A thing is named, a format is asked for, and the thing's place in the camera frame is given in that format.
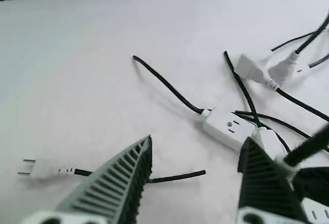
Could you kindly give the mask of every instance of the black wire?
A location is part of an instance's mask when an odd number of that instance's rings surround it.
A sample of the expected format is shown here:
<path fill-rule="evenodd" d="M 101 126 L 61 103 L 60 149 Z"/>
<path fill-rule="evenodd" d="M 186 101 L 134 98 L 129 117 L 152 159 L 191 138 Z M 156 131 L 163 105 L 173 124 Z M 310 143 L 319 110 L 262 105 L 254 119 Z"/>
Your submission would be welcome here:
<path fill-rule="evenodd" d="M 301 161 L 309 158 L 315 153 L 327 148 L 329 144 L 329 124 L 319 130 L 311 138 L 303 142 L 299 147 L 291 151 L 284 161 L 290 166 L 296 166 Z"/>
<path fill-rule="evenodd" d="M 279 46 L 277 46 L 277 47 L 271 49 L 271 51 L 274 52 L 274 51 L 278 50 L 279 48 L 281 48 L 281 47 L 287 45 L 288 43 L 291 43 L 291 42 L 293 42 L 293 41 L 297 41 L 297 40 L 299 40 L 299 39 L 305 38 L 305 37 L 307 37 L 307 36 L 309 36 L 309 35 L 312 35 L 312 34 L 315 33 L 315 32 L 316 32 L 316 31 L 312 31 L 312 32 L 310 32 L 310 33 L 308 33 L 308 34 L 305 34 L 305 35 L 299 36 L 299 37 L 297 37 L 297 38 L 293 38 L 293 39 L 291 39 L 291 40 L 289 40 L 289 41 L 286 41 L 286 42 L 280 44 Z"/>
<path fill-rule="evenodd" d="M 309 66 L 309 68 L 315 67 L 315 66 L 321 64 L 322 62 L 325 62 L 327 59 L 329 59 L 329 54 L 327 54 L 325 57 L 323 57 L 313 63 L 310 63 L 308 66 Z"/>
<path fill-rule="evenodd" d="M 288 99 L 289 101 L 297 104 L 298 106 L 302 107 L 303 109 L 306 109 L 307 111 L 310 111 L 311 113 L 319 116 L 320 118 L 326 120 L 329 122 L 329 116 L 316 110 L 315 108 L 308 106 L 307 104 L 297 100 L 296 98 L 292 97 L 291 95 L 287 94 L 286 92 L 284 92 L 282 89 L 278 88 L 277 89 L 277 93 L 279 93 L 281 96 L 283 96 L 284 98 Z"/>
<path fill-rule="evenodd" d="M 230 60 L 230 57 L 228 56 L 228 53 L 227 51 L 224 52 L 224 57 L 226 59 L 226 62 L 229 66 L 229 68 L 231 69 L 231 72 L 233 74 L 233 77 L 235 78 L 237 84 L 239 85 L 240 89 L 242 90 L 243 94 L 245 95 L 246 99 L 247 99 L 247 102 L 249 104 L 249 107 L 251 109 L 251 112 L 252 112 L 252 115 L 253 115 L 253 118 L 255 119 L 255 124 L 258 126 L 258 127 L 261 127 L 261 122 L 259 121 L 259 118 L 258 118 L 258 115 L 257 115 L 257 111 L 256 111 L 256 108 L 255 108 L 255 105 L 253 104 L 253 101 L 245 87 L 245 85 L 243 84 L 242 80 L 240 79 L 239 75 L 236 74 L 234 72 L 234 67 L 232 65 L 232 62 Z"/>
<path fill-rule="evenodd" d="M 236 110 L 234 112 L 235 114 L 239 114 L 239 115 L 252 115 L 251 112 L 247 112 L 247 111 L 240 111 L 240 110 Z M 264 118 L 264 119 L 268 119 L 268 120 L 271 120 L 271 121 L 274 121 L 280 125 L 283 125 L 283 126 L 286 126 L 287 128 L 293 130 L 294 132 L 298 133 L 299 135 L 303 136 L 304 138 L 310 138 L 310 135 L 306 134 L 305 132 L 299 130 L 298 128 L 288 124 L 287 122 L 284 122 L 283 120 L 279 120 L 275 117 L 272 117 L 272 116 L 269 116 L 269 115 L 264 115 L 264 114 L 260 114 L 258 113 L 258 116 L 260 118 Z"/>
<path fill-rule="evenodd" d="M 302 50 L 304 50 L 329 24 L 329 13 L 327 17 L 325 18 L 322 25 L 319 27 L 319 29 L 316 30 L 297 50 L 296 54 L 299 54 Z"/>
<path fill-rule="evenodd" d="M 235 114 L 235 115 L 237 115 L 237 116 L 239 116 L 240 118 L 242 118 L 242 119 L 244 119 L 244 120 L 248 120 L 248 121 L 251 121 L 251 122 L 253 122 L 253 123 L 255 123 L 255 119 L 253 119 L 253 118 L 251 118 L 251 117 L 248 117 L 248 116 L 244 116 L 244 115 L 239 115 L 239 114 Z M 280 140 L 280 142 L 281 142 L 281 144 L 283 145 L 283 147 L 286 149 L 286 151 L 288 152 L 288 153 L 290 153 L 290 148 L 289 148 L 289 146 L 288 146 L 288 144 L 284 141 L 284 139 L 275 131 L 275 130 L 273 130 L 271 127 L 269 127 L 268 125 L 266 125 L 266 124 L 264 124 L 264 123 L 262 123 L 261 122 L 261 125 L 263 126 L 263 127 L 265 127 L 266 129 L 268 129 L 268 130 L 272 130 L 273 132 L 275 132 L 276 133 L 276 135 L 277 135 L 277 137 L 278 137 L 278 139 Z"/>
<path fill-rule="evenodd" d="M 82 170 L 82 169 L 75 169 L 74 170 L 74 174 L 76 174 L 76 175 L 82 175 L 82 176 L 89 176 L 90 174 L 92 174 L 92 172 L 86 171 L 86 170 Z"/>
<path fill-rule="evenodd" d="M 81 170 L 81 169 L 75 169 L 74 174 L 82 175 L 82 176 L 89 176 L 90 174 L 92 174 L 92 172 L 86 171 L 86 170 Z M 201 170 L 201 171 L 188 173 L 188 174 L 175 175 L 175 176 L 170 176 L 170 177 L 148 179 L 147 183 L 160 183 L 160 182 L 188 179 L 188 178 L 201 176 L 201 175 L 204 175 L 204 174 L 206 174 L 206 170 Z"/>
<path fill-rule="evenodd" d="M 201 171 L 197 171 L 197 172 L 194 172 L 194 173 L 176 175 L 176 176 L 171 176 L 171 177 L 148 179 L 147 183 L 161 183 L 161 182 L 167 182 L 167 181 L 188 179 L 188 178 L 192 178 L 192 177 L 201 176 L 201 175 L 204 175 L 204 174 L 206 174 L 206 170 L 201 170 Z"/>
<path fill-rule="evenodd" d="M 137 56 L 133 56 L 135 61 L 138 61 L 142 64 L 147 70 L 149 70 L 158 80 L 160 80 L 181 102 L 183 102 L 187 107 L 191 110 L 195 111 L 198 114 L 202 114 L 204 109 L 197 108 L 193 104 L 191 104 L 188 100 L 186 100 L 179 92 L 176 90 L 166 79 L 163 78 L 156 70 L 154 70 L 151 66 L 149 66 L 145 61 Z"/>

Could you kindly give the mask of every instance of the white table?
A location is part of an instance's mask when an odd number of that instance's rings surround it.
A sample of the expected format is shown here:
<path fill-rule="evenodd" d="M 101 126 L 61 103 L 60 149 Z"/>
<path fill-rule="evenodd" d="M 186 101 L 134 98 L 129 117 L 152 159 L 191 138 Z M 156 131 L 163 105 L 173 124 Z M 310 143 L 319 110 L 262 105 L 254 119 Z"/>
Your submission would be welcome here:
<path fill-rule="evenodd" d="M 23 158 L 95 170 L 151 134 L 153 175 L 206 169 L 206 176 L 146 185 L 138 223 L 233 223 L 238 155 L 206 135 L 187 109 L 140 64 L 158 70 L 200 108 L 245 110 L 223 51 L 271 48 L 316 29 L 328 0 L 17 0 L 0 3 L 0 218 L 19 223 L 52 210 L 83 177 L 33 182 Z M 328 53 L 327 32 L 300 61 Z M 282 50 L 283 58 L 298 44 Z M 286 89 L 329 114 L 328 63 Z M 324 121 L 256 83 L 258 112 L 312 134 Z M 266 121 L 295 147 L 300 136 Z M 329 165 L 319 154 L 310 164 Z"/>

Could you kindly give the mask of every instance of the white power strip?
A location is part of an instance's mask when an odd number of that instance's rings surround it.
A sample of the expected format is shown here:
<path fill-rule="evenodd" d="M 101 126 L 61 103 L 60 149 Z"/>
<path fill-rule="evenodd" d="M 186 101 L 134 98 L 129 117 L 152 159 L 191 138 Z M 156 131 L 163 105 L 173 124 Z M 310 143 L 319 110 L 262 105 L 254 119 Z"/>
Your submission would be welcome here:
<path fill-rule="evenodd" d="M 329 223 L 329 207 L 313 201 L 309 198 L 304 198 L 302 201 L 305 214 L 308 220 L 314 224 Z"/>
<path fill-rule="evenodd" d="M 237 152 L 255 131 L 253 124 L 220 108 L 215 108 L 208 114 L 203 128 L 216 140 Z"/>

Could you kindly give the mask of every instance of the plug prong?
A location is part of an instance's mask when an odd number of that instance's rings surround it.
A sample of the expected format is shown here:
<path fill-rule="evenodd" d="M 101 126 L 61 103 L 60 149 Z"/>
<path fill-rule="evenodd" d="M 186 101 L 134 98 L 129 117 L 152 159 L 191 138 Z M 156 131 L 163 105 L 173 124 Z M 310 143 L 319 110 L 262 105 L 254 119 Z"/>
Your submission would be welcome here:
<path fill-rule="evenodd" d="M 17 174 L 21 174 L 21 175 L 30 175 L 31 173 L 18 172 Z"/>
<path fill-rule="evenodd" d="M 23 159 L 23 161 L 27 161 L 27 162 L 35 162 L 35 160 L 30 160 L 30 159 Z"/>

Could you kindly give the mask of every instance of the white connector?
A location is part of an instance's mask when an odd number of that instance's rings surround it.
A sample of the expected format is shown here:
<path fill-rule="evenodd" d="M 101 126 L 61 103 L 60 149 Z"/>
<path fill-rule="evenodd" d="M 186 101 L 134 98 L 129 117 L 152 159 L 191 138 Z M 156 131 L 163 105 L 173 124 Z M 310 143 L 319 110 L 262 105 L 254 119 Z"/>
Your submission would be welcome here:
<path fill-rule="evenodd" d="M 329 207 L 309 198 L 303 199 L 302 206 L 309 222 L 329 224 Z"/>
<path fill-rule="evenodd" d="M 246 139 L 253 134 L 255 126 L 235 114 L 215 108 L 206 117 L 203 129 L 219 142 L 239 152 Z"/>
<path fill-rule="evenodd" d="M 252 139 L 263 148 L 272 160 L 277 156 L 285 155 L 285 149 L 273 130 L 260 127 L 252 136 Z"/>
<path fill-rule="evenodd" d="M 270 50 L 245 52 L 240 56 L 234 71 L 243 79 L 250 79 L 276 90 L 279 85 L 270 77 L 266 69 L 266 64 L 272 54 Z"/>
<path fill-rule="evenodd" d="M 274 162 L 280 167 L 282 172 L 286 175 L 288 182 L 292 182 L 296 173 L 300 170 L 299 164 L 297 166 L 290 166 L 284 161 L 284 156 L 277 156 Z"/>
<path fill-rule="evenodd" d="M 45 180 L 75 174 L 73 167 L 59 165 L 57 162 L 43 158 L 36 160 L 23 159 L 23 162 L 24 172 L 18 172 L 18 174 L 26 175 L 32 179 Z"/>
<path fill-rule="evenodd" d="M 269 68 L 268 73 L 270 77 L 279 85 L 282 85 L 293 76 L 298 57 L 299 54 L 297 54 L 295 51 L 291 52 L 291 54 L 285 60 Z"/>

